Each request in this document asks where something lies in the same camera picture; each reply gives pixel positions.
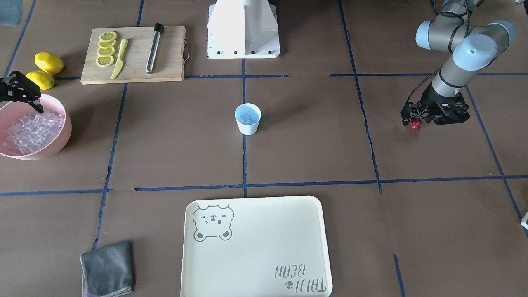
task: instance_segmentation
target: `whole yellow lemon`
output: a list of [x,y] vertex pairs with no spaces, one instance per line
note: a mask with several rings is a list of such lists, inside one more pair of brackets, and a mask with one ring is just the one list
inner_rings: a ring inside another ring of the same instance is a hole
[[41,90],[51,89],[51,87],[53,87],[55,84],[55,80],[51,74],[44,71],[31,71],[26,76],[27,78],[31,79],[32,82],[36,83],[36,85],[39,86]]
[[35,55],[35,64],[45,72],[54,75],[64,68],[61,58],[50,52],[40,52]]

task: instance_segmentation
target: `bear drawing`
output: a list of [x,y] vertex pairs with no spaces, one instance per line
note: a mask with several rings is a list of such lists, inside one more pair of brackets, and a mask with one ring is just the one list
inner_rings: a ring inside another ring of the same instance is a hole
[[234,212],[229,205],[222,208],[218,205],[209,205],[205,209],[198,206],[193,213],[193,221],[196,225],[194,239],[197,242],[204,241],[207,237],[220,237],[222,240],[231,238],[231,221]]

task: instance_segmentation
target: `knife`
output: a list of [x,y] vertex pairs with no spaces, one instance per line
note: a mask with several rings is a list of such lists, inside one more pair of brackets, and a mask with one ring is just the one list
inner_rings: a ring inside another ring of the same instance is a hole
[[112,72],[111,79],[115,79],[123,68],[123,54],[125,54],[125,49],[128,45],[128,39],[121,39],[121,45],[119,46],[119,53],[117,54],[116,66]]
[[150,46],[150,53],[148,54],[147,67],[145,72],[151,74],[154,68],[154,60],[156,59],[156,52],[158,50],[159,38],[163,33],[163,25],[156,23],[154,26],[154,38],[152,39],[152,45]]

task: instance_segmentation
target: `robotic arm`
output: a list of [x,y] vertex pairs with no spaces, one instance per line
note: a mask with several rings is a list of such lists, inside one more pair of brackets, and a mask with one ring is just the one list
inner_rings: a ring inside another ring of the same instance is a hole
[[[514,25],[507,21],[470,26],[469,16],[482,2],[446,0],[435,20],[425,21],[418,28],[418,46],[452,55],[431,75],[436,74],[416,104],[407,99],[400,111],[404,126],[414,119],[423,119],[426,123],[434,120],[437,125],[463,123],[469,119],[469,106],[460,89],[506,51],[517,37]],[[468,18],[464,26],[466,12]]]
[[40,88],[19,71],[13,71],[5,79],[0,78],[0,102],[25,102],[40,114],[44,108],[40,104]]

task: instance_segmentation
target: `bowl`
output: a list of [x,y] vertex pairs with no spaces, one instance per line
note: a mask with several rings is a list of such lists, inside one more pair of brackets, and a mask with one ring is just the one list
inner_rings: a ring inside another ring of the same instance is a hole
[[62,103],[50,95],[42,94],[40,104],[44,107],[44,110],[48,110],[51,113],[57,115],[64,114],[64,126],[59,131],[57,137],[50,144],[34,153],[25,155],[13,154],[12,150],[2,145],[4,139],[8,136],[6,130],[11,127],[12,123],[18,122],[23,116],[28,115],[34,109],[27,103],[9,102],[0,108],[0,155],[19,160],[39,160],[56,154],[66,145],[71,136],[70,115],[64,109]]

